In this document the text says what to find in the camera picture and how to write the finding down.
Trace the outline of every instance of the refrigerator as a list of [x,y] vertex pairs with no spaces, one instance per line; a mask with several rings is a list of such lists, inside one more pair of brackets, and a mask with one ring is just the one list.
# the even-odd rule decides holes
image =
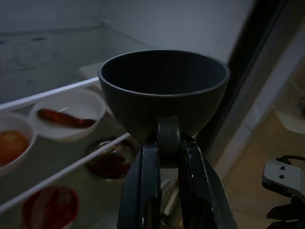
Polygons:
[[[302,155],[304,148],[303,9],[301,0],[3,2],[0,118],[19,114],[32,124],[44,106],[68,107],[69,96],[84,116],[95,105],[91,98],[101,107],[92,110],[98,122],[87,132],[61,135],[35,125],[26,156],[10,169],[0,165],[0,228],[31,228],[25,205],[49,187],[76,196],[73,219],[59,229],[116,228],[124,179],[101,180],[88,163],[124,141],[136,154],[139,144],[107,107],[97,71],[114,56],[151,49],[200,52],[229,66],[223,100],[194,137],[224,184],[238,227],[267,228],[268,210],[289,200],[261,187],[264,164],[284,149]],[[99,152],[90,148],[105,139]],[[183,228],[177,180],[177,169],[161,169],[160,227]]]

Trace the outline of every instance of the white shelf edge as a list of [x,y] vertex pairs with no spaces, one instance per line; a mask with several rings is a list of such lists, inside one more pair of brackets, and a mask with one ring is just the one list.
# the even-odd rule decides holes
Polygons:
[[46,91],[43,93],[31,95],[29,97],[14,100],[14,101],[11,101],[8,103],[0,104],[0,113],[9,112],[9,111],[16,110],[16,109],[19,109],[19,108],[22,108],[22,107],[25,107],[28,105],[32,105],[32,104],[35,104],[42,100],[56,97],[60,94],[64,94],[64,93],[76,91],[81,88],[89,87],[96,83],[99,83],[98,77],[94,77],[92,79],[84,80],[84,81],[77,82],[77,83],[72,83],[67,86],[63,86],[63,87],[56,88],[56,89]]
[[38,183],[37,185],[31,187],[27,191],[19,194],[18,196],[14,197],[13,199],[7,201],[6,203],[2,204],[0,206],[0,214],[3,212],[9,210],[10,208],[16,206],[17,204],[21,203],[24,201],[26,198],[30,197],[37,191],[41,190],[42,188],[50,185],[54,181],[60,179],[61,177],[67,175],[68,173],[74,171],[78,167],[82,166],[86,162],[90,161],[94,157],[98,156],[101,154],[102,151],[109,149],[110,147],[114,146],[115,144],[118,144],[119,142],[125,140],[126,138],[130,137],[131,135],[129,133],[125,133],[122,136],[116,138],[115,140],[111,141],[110,143],[106,144],[105,146],[99,148],[98,150],[94,151],[93,153],[83,157],[82,159],[78,160],[77,162],[73,163],[72,165],[64,168],[60,172],[50,176],[49,178],[43,180],[42,182]]

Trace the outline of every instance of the white bowl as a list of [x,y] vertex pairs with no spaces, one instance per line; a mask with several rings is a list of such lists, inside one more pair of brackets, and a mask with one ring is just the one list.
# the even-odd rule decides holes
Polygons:
[[[96,122],[83,129],[52,125],[37,116],[37,111],[42,108],[63,111],[81,119],[94,119]],[[35,104],[29,118],[40,136],[57,142],[71,142],[91,134],[105,112],[106,103],[100,96],[89,90],[77,90]]]
[[14,170],[25,159],[29,149],[36,140],[36,132],[27,117],[16,113],[0,114],[0,132],[6,130],[16,130],[23,134],[29,141],[28,148],[12,162],[0,166],[0,176],[3,176]]

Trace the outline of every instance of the black cable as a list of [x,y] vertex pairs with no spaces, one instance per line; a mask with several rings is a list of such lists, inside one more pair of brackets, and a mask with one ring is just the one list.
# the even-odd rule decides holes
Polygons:
[[284,155],[281,158],[277,158],[277,161],[286,163],[288,165],[291,165],[291,162],[289,161],[289,159],[295,159],[295,160],[300,160],[300,161],[305,161],[305,157],[303,156],[296,156],[296,155]]

